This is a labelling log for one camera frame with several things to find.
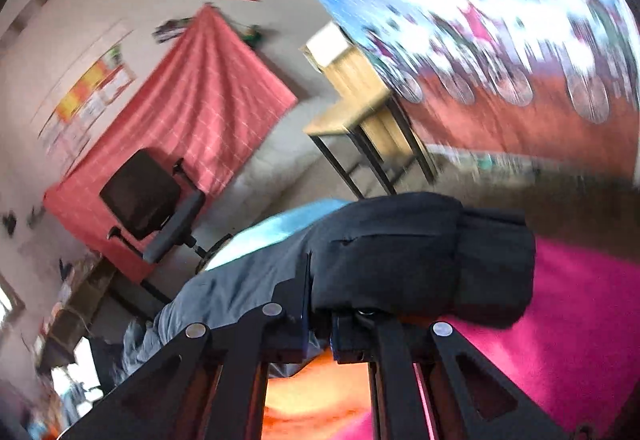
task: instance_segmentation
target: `silver bolt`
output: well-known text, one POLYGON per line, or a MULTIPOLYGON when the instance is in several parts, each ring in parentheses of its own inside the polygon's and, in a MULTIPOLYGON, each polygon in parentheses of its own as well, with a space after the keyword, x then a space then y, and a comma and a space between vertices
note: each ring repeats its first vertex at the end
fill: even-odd
POLYGON ((449 323, 439 322, 433 325, 433 333, 440 337, 449 337, 453 333, 453 328, 449 323))
POLYGON ((187 326, 187 329, 184 333, 186 333, 187 337, 190 339, 197 339, 207 333, 207 328, 203 324, 193 323, 187 326))
POLYGON ((262 307, 262 313, 268 315, 269 317, 275 317, 276 315, 280 315, 282 313, 282 306, 278 303, 267 303, 262 307))

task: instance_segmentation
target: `office chair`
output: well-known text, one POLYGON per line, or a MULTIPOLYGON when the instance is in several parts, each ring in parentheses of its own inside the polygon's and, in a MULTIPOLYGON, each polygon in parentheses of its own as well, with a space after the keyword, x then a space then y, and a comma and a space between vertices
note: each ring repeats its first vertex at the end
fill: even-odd
POLYGON ((175 246, 186 245, 200 256, 198 273, 233 236, 227 234, 209 250, 196 244, 191 226, 204 206, 206 195, 196 187, 182 168, 183 158, 172 174, 162 169, 146 149, 138 150, 109 179, 100 198, 122 226, 138 241, 157 232, 145 250, 139 251, 122 235, 118 226, 111 227, 107 239, 116 237, 147 263, 159 263, 175 246), (178 203, 181 188, 174 179, 180 175, 193 192, 178 203))

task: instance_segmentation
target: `magenta fabric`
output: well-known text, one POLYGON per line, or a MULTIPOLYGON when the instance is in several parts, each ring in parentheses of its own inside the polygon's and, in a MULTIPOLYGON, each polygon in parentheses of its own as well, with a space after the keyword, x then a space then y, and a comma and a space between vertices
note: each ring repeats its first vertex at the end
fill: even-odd
MULTIPOLYGON (((566 430, 606 432, 640 378, 640 266, 537 238, 533 300, 510 330, 446 319, 566 430)), ((370 414, 332 440, 371 440, 370 414)))
POLYGON ((98 193, 113 173, 142 148, 151 149, 167 170, 183 157, 210 203, 295 103, 220 13, 204 6, 85 158, 47 189, 44 206, 76 238, 140 282, 155 265, 106 238, 118 222, 98 193))

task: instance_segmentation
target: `folded black garment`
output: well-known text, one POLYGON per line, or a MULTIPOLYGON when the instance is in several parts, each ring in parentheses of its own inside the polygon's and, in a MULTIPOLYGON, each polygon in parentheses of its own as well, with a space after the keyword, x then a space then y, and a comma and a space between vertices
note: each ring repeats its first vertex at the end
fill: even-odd
POLYGON ((504 328, 531 301, 535 239, 517 214, 409 193, 347 205, 313 232, 332 236, 312 239, 314 311, 452 314, 504 328))
MULTIPOLYGON (((453 314, 490 327, 521 317, 533 288, 535 241, 524 220, 465 209, 450 197, 411 193, 347 205, 280 243, 203 272, 182 287, 146 330, 124 337, 133 373, 191 323, 217 328, 268 303, 277 283, 310 255, 311 306, 453 314)), ((324 343, 310 337, 310 357, 324 343)), ((301 366, 272 366, 290 376, 301 366)))

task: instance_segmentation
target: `floor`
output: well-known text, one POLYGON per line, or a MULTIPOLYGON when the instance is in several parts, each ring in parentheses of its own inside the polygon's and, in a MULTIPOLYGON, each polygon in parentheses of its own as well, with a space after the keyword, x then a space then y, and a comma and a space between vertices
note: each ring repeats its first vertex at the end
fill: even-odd
MULTIPOLYGON (((330 144, 335 155, 348 166, 357 152, 347 139, 330 144)), ((511 177, 472 172, 448 163, 438 162, 440 174, 435 184, 426 182, 420 168, 413 165, 396 185, 399 193, 432 191, 453 196, 465 205, 524 211, 530 228, 537 234, 565 243, 594 248, 640 263, 640 193, 619 185, 576 179, 555 173, 537 177, 511 177)), ((385 195, 369 169, 360 168, 354 181, 366 197, 385 195)), ((329 163, 320 158, 258 218, 299 207, 319 198, 355 200, 329 163)), ((118 290, 133 299, 146 312, 155 314, 161 305, 125 280, 118 290)), ((177 293, 180 286, 172 287, 177 293)), ((108 299, 94 323, 94 333, 111 341, 121 341, 131 316, 108 299)))

